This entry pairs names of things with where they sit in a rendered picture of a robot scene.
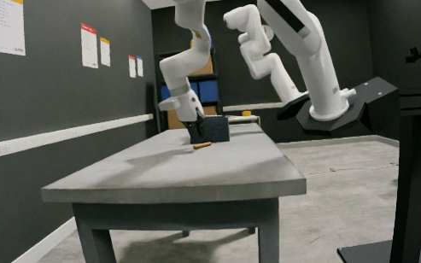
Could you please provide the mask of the orange-brown wooden peg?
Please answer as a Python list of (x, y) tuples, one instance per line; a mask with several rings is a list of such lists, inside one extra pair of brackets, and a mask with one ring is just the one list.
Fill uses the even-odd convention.
[(207, 147), (207, 146), (210, 146), (210, 145), (211, 145), (211, 142), (201, 143), (201, 144), (194, 145), (193, 149), (199, 149), (199, 148)]

